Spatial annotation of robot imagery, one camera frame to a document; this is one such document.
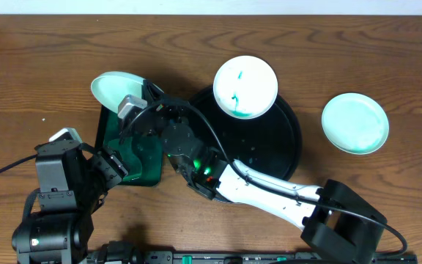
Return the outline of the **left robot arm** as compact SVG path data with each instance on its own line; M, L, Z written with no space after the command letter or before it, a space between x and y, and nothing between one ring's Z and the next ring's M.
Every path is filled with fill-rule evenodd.
M17 261L80 263L88 255L92 214L127 176L127 167L116 150L73 139L41 144L36 151L40 211L25 210L12 235Z

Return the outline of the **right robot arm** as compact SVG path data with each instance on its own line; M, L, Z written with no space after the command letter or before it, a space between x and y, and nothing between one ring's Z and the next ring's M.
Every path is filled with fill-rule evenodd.
M167 96L149 81L122 95L115 109L122 121L121 137L141 129L156 133L172 166L200 195L223 197L284 219L301 230L301 238L323 259L369 263L377 257L386 218L343 183L298 185L230 159L221 143L212 147L193 132L187 121L191 116L200 119L214 142L219 140L196 107Z

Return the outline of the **white plate with green stains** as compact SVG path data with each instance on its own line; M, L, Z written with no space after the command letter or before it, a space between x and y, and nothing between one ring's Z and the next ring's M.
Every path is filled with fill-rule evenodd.
M250 120L265 114L278 96L275 71L263 59L237 56L215 74L212 91L219 108L231 117Z

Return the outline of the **light green plate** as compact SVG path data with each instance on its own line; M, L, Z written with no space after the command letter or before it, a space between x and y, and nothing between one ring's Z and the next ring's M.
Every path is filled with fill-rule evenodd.
M118 105L126 95L143 99L144 79L126 72L106 72L92 81L91 92L103 106L117 114Z
M388 139L390 124L380 104L360 93L344 93L324 107L322 130L328 141L353 155L368 155Z

